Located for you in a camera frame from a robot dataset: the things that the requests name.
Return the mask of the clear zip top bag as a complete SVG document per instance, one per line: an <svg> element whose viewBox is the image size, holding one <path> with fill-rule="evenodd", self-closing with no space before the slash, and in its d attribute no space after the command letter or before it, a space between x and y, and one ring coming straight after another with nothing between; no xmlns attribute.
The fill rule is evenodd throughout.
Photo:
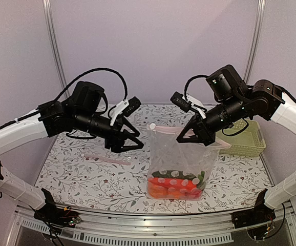
<svg viewBox="0 0 296 246"><path fill-rule="evenodd" d="M204 171L207 184L220 151L230 148L231 145L219 138L216 138L216 141L207 147L202 143L178 143L176 138L181 131L181 127L157 126L155 124L147 126L151 161L147 179L153 178L153 172L161 170L182 171L184 175L192 173L196 178L201 171ZM159 185L147 181L148 186L157 187ZM197 190L198 188L187 189L187 193Z"/></svg>

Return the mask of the green cucumber toy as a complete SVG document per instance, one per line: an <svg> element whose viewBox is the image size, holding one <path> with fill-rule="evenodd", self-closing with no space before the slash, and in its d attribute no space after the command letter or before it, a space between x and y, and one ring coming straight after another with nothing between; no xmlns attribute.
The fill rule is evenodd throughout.
<svg viewBox="0 0 296 246"><path fill-rule="evenodd" d="M192 173L184 175L182 171L177 170L161 170L152 173L154 178L176 178L176 179L188 179L193 180L196 176Z"/></svg>

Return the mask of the red carrot toy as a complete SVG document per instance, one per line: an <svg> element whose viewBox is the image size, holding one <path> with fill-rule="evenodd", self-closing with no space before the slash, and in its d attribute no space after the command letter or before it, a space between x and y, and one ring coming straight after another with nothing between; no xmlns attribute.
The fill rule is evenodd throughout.
<svg viewBox="0 0 296 246"><path fill-rule="evenodd" d="M175 178L148 178L148 182L154 185L159 185L165 188L177 188L177 189L193 189L198 186L200 180L198 178L194 178L193 180L188 179L175 179Z"/></svg>

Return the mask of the green leafy vegetable toy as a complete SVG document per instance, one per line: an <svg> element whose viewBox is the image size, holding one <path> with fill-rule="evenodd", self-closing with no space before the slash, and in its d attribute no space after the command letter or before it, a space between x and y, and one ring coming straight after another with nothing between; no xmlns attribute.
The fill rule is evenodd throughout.
<svg viewBox="0 0 296 246"><path fill-rule="evenodd" d="M206 186L205 182L205 172L201 171L200 174L198 175L199 183L197 184L197 188L199 190L203 190Z"/></svg>

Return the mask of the orange tangerine front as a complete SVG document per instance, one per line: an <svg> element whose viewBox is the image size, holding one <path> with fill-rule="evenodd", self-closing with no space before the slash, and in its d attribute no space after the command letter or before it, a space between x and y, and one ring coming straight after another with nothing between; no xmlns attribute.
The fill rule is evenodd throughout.
<svg viewBox="0 0 296 246"><path fill-rule="evenodd" d="M164 199L168 195L168 189L164 187L147 187L147 193L153 198Z"/></svg>

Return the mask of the orange tangerine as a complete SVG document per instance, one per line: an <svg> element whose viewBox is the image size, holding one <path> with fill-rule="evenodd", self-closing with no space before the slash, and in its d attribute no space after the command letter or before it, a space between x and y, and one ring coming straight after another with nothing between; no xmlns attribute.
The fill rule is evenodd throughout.
<svg viewBox="0 0 296 246"><path fill-rule="evenodd" d="M164 199L168 195L168 189L164 187L147 187L147 193L153 198Z"/></svg>
<svg viewBox="0 0 296 246"><path fill-rule="evenodd" d="M187 189L169 188L167 191L167 198L169 199L184 199L186 197Z"/></svg>

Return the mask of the red strawberry toy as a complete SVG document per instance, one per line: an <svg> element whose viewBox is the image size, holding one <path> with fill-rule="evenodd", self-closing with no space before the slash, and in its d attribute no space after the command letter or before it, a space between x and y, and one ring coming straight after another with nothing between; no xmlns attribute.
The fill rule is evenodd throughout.
<svg viewBox="0 0 296 246"><path fill-rule="evenodd" d="M197 190L192 193L185 193L185 199L187 200L197 200L200 199L202 196L203 191L202 190Z"/></svg>

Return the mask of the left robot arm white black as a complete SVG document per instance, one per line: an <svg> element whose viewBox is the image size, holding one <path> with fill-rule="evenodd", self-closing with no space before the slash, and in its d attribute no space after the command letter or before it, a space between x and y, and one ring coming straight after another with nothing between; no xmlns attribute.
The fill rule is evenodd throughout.
<svg viewBox="0 0 296 246"><path fill-rule="evenodd" d="M104 117L104 111L97 111L101 100L107 100L101 86L79 81L72 95L64 101L42 104L31 111L29 117L1 127L0 156L29 142L74 130L88 133L89 139L103 138L105 148L113 153L142 149L143 143L138 139L140 133L127 120L140 107L140 100L133 97L121 101L111 118ZM60 218L49 191L39 190L16 177L2 166L1 161L0 192L39 210L48 222L57 222Z"/></svg>

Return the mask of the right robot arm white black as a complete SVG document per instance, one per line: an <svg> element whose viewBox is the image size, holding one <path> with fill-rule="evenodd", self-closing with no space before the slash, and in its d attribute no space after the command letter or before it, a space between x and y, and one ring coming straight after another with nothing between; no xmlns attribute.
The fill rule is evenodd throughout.
<svg viewBox="0 0 296 246"><path fill-rule="evenodd" d="M171 102L184 112L195 114L177 137L179 143L215 142L216 132L230 128L239 119L260 116L283 126L296 135L296 99L283 87L262 79L247 85L232 65L213 74L203 75L218 104L207 110L188 97L186 92L175 92Z"/></svg>

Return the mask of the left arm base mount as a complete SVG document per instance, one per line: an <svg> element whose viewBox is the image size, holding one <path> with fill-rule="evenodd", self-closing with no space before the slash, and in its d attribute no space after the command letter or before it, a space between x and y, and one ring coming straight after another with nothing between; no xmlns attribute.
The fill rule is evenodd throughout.
<svg viewBox="0 0 296 246"><path fill-rule="evenodd" d="M73 211L71 206L58 208L51 193L43 188L41 189L41 191L45 196L45 204L42 208L35 210L35 219L41 220L60 228L74 228L76 224L81 222L79 213Z"/></svg>

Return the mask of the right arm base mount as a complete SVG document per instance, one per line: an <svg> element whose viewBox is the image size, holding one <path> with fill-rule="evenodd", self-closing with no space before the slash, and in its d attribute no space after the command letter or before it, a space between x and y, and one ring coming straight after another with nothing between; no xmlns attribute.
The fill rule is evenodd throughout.
<svg viewBox="0 0 296 246"><path fill-rule="evenodd" d="M231 220L234 224L235 229L264 223L276 218L274 209L270 209L264 204L266 192L267 189L258 194L253 208L233 212L231 214Z"/></svg>

